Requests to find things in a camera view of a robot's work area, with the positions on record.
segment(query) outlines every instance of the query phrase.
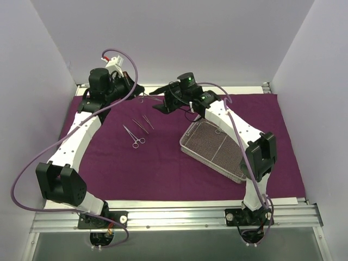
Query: gray floor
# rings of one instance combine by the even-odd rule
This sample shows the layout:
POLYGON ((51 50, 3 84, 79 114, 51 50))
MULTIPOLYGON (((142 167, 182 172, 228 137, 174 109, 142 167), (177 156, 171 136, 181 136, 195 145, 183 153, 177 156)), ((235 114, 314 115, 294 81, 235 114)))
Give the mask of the gray floor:
POLYGON ((257 248, 243 245, 236 230, 130 235, 126 243, 98 252, 86 245, 89 234, 41 233, 33 260, 322 260, 312 228, 273 228, 257 248))

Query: purple cloth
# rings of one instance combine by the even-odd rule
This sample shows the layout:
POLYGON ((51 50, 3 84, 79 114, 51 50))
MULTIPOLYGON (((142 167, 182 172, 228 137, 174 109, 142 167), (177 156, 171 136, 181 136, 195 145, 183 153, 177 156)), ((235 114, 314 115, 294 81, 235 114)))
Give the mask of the purple cloth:
MULTIPOLYGON (((74 97, 62 134, 73 122, 81 97, 74 97)), ((277 96, 232 95, 234 110, 246 122, 277 138, 278 161, 268 181, 270 197, 305 197, 300 170, 291 147, 277 96)), ((179 140, 190 122, 177 110, 164 115, 145 99, 115 106, 94 135, 82 159, 79 174, 88 191, 104 200, 204 201, 242 200, 245 184, 237 184, 180 150, 179 140), (145 114, 154 130, 142 118, 145 114), (141 122, 145 134, 133 121, 141 122), (145 144, 132 147, 125 125, 145 144)))

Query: wire mesh basket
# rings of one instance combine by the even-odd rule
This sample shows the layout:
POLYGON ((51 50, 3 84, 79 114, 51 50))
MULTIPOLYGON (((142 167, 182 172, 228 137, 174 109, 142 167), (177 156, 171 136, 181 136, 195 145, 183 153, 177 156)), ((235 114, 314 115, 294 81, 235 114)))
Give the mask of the wire mesh basket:
POLYGON ((236 183, 246 180, 239 163, 240 147, 217 125, 202 119, 192 123, 180 139, 181 150, 236 183))

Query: cable connector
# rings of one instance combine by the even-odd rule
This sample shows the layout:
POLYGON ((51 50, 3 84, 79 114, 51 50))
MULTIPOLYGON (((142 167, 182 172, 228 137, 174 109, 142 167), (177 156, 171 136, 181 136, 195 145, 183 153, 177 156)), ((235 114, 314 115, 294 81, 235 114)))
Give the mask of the cable connector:
POLYGON ((121 66, 123 64, 123 58, 121 56, 112 57, 105 66, 106 69, 108 69, 109 73, 112 74, 112 72, 116 71, 120 75, 123 76, 123 72, 121 70, 121 66))

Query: screw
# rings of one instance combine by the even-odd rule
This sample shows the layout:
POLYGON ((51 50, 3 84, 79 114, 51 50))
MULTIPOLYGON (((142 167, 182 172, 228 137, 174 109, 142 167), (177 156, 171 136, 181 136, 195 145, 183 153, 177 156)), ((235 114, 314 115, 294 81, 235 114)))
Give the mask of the screw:
POLYGON ((227 219, 227 221, 232 221, 233 220, 233 215, 231 213, 228 213, 226 215, 226 219, 227 219))
POLYGON ((127 217, 126 216, 121 216, 120 217, 120 223, 125 224, 127 222, 127 217))

